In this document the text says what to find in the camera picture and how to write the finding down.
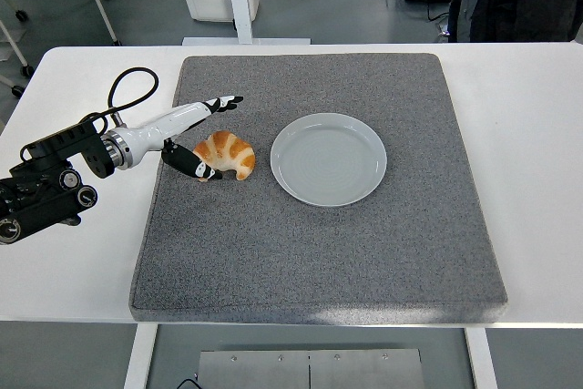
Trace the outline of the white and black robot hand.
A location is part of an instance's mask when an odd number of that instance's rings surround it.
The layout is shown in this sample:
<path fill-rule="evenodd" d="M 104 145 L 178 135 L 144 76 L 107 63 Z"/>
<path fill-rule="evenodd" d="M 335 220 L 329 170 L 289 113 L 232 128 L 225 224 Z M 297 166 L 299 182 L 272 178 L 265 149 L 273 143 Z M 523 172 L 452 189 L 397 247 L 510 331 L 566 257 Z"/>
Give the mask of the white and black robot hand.
<path fill-rule="evenodd" d="M 190 150 L 172 139 L 194 128 L 216 112 L 232 110 L 243 100 L 240 96 L 217 97 L 171 109 L 139 128 L 113 128 L 104 140 L 112 144 L 110 156 L 116 167 L 131 169 L 150 151 L 159 151 L 163 161 L 175 170 L 200 179 L 221 179 L 212 168 Z"/>

